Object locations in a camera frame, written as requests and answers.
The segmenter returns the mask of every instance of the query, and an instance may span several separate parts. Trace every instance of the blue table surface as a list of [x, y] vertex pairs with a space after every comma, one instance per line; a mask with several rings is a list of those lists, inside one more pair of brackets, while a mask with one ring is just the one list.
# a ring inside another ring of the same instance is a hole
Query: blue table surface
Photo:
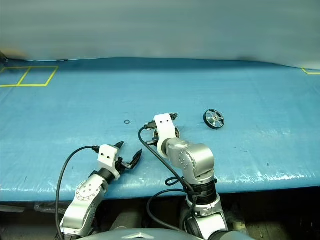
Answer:
[[[134, 170], [109, 186], [106, 198], [148, 197], [170, 188], [165, 179], [172, 174], [137, 136], [154, 115], [169, 112], [179, 114], [174, 123], [181, 138], [211, 148], [219, 193], [320, 185], [320, 75], [269, 63], [192, 59], [9, 66], [59, 68], [47, 86], [0, 87], [0, 202], [53, 201], [70, 153], [119, 141], [125, 141], [120, 156], [126, 162], [139, 149], [143, 154]], [[23, 84], [45, 83], [52, 71], [32, 68]], [[25, 72], [4, 70], [0, 85], [16, 84]], [[205, 125], [207, 109], [223, 114], [223, 128]], [[150, 140], [152, 132], [143, 137]], [[60, 199], [72, 200], [93, 170], [97, 154], [78, 153], [66, 169]]]

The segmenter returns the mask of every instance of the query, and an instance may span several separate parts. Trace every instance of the wheel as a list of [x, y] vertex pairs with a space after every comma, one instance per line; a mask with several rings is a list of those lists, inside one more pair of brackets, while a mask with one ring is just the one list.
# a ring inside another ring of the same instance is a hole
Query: wheel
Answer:
[[203, 115], [205, 124], [211, 129], [220, 129], [225, 125], [225, 119], [220, 112], [214, 109], [207, 110]]

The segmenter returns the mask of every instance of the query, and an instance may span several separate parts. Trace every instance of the gray wall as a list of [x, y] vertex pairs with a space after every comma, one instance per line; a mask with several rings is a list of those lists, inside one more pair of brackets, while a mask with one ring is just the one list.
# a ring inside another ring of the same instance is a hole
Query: gray wall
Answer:
[[0, 51], [28, 60], [256, 60], [320, 69], [319, 0], [0, 0]]

